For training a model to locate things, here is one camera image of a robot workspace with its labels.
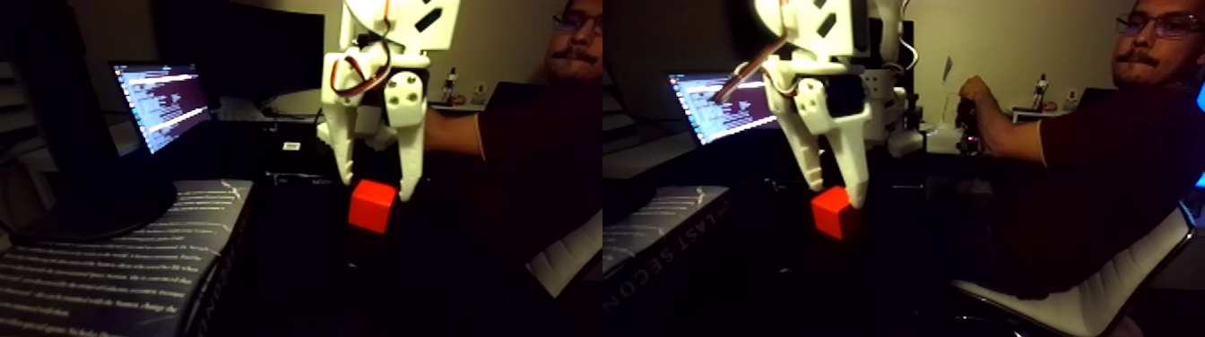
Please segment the person's hand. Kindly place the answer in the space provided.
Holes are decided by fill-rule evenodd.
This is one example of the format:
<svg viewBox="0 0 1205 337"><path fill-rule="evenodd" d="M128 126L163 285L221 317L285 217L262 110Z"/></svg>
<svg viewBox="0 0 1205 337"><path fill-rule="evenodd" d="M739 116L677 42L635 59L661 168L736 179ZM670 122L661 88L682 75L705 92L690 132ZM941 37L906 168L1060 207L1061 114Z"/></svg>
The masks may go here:
<svg viewBox="0 0 1205 337"><path fill-rule="evenodd" d="M995 123L1009 120L1001 114L1001 108L997 102L989 87L984 84L981 76L966 78L958 91L960 102L958 104L958 118L969 122L974 118L978 123Z"/></svg>

